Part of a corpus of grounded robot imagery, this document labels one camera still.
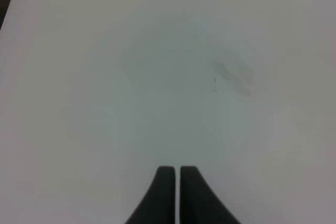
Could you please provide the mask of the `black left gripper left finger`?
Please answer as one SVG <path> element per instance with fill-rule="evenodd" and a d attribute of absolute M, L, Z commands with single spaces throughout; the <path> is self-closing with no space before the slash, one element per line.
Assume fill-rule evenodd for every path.
<path fill-rule="evenodd" d="M 158 167 L 149 189 L 126 223 L 175 223 L 174 167 Z"/>

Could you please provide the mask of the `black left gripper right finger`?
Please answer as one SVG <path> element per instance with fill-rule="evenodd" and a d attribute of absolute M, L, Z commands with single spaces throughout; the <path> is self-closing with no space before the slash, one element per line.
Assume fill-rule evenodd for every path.
<path fill-rule="evenodd" d="M 239 224 L 195 166 L 180 169 L 180 223 Z"/>

